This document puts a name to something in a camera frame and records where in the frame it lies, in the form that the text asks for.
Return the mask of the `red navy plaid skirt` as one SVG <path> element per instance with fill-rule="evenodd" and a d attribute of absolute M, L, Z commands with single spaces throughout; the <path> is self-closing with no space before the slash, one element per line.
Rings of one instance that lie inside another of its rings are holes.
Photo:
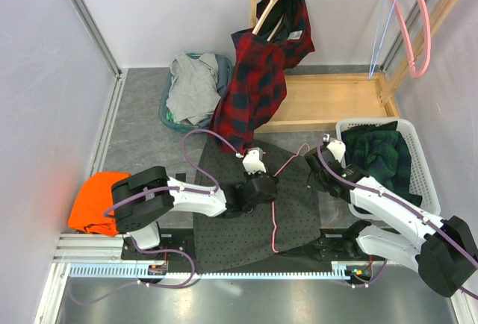
<path fill-rule="evenodd" d="M 279 0 L 257 34 L 244 29 L 231 38 L 235 68 L 210 129 L 229 141 L 218 144 L 222 151 L 244 153 L 287 95 L 285 70 L 314 51 L 305 0 Z"/>

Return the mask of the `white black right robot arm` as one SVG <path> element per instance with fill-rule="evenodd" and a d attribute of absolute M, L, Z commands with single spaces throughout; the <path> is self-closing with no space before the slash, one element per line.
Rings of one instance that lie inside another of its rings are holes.
<path fill-rule="evenodd" d="M 348 258 L 367 254 L 395 262 L 416 272 L 443 297 L 465 289 L 477 271 L 477 245 L 463 219 L 444 219 L 412 205 L 357 166 L 342 167 L 325 146 L 307 152 L 305 160 L 321 191 L 367 211 L 392 229 L 359 221 L 356 233 L 342 240 Z"/>

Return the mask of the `green plaid garment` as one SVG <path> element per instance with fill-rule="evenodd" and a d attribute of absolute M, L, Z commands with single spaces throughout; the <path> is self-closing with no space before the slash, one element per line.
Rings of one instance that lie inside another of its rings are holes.
<path fill-rule="evenodd" d="M 397 121 L 359 125 L 341 133 L 346 163 L 362 168 L 381 185 L 419 207 L 422 196 L 410 192 L 412 158 Z"/>

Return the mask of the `black dotted garment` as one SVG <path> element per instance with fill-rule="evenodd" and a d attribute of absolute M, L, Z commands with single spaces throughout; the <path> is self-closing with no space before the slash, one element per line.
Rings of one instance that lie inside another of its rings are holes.
<path fill-rule="evenodd" d="M 226 269 L 249 264 L 320 236 L 318 188 L 305 159 L 261 140 L 254 140 L 253 145 L 264 150 L 265 164 L 279 175 L 276 200 L 234 219 L 194 214 L 195 247 L 206 264 L 214 262 L 213 254 L 231 256 Z"/>

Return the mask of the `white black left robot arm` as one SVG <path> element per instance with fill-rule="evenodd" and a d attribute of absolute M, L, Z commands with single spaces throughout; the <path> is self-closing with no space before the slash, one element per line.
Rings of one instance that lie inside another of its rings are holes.
<path fill-rule="evenodd" d="M 242 182 L 206 187 L 171 178 L 164 167 L 154 166 L 113 184 L 113 205 L 104 216 L 114 220 L 120 234 L 133 238 L 142 255 L 156 259 L 164 250 L 158 224 L 164 214 L 234 219 L 275 199 L 278 180 L 269 172 L 246 172 L 244 177 Z"/>

